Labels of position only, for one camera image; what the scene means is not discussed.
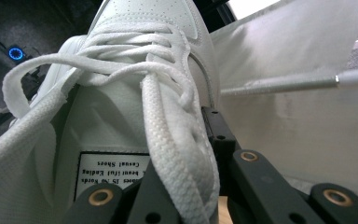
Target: white shoelace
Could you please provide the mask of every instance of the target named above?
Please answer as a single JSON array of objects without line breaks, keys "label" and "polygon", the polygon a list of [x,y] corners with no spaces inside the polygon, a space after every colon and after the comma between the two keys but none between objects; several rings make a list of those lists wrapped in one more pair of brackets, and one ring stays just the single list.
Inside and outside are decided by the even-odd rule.
[{"label": "white shoelace", "polygon": [[12,69],[4,79],[4,100],[7,108],[21,119],[31,107],[22,91],[21,78],[42,64],[59,63],[75,67],[59,77],[52,89],[67,94],[78,83],[82,86],[102,86],[127,75],[143,75],[142,95],[146,137],[151,160],[171,195],[172,201],[185,223],[208,223],[216,208],[218,180],[215,172],[212,181],[215,191],[206,204],[200,196],[196,180],[187,169],[186,162],[172,140],[164,117],[157,76],[169,76],[182,89],[180,105],[185,111],[194,111],[194,89],[185,74],[164,63],[145,62],[153,54],[173,63],[170,40],[159,34],[171,30],[161,23],[131,23],[118,26],[103,25],[94,29],[77,55],[50,54],[41,56]]}]

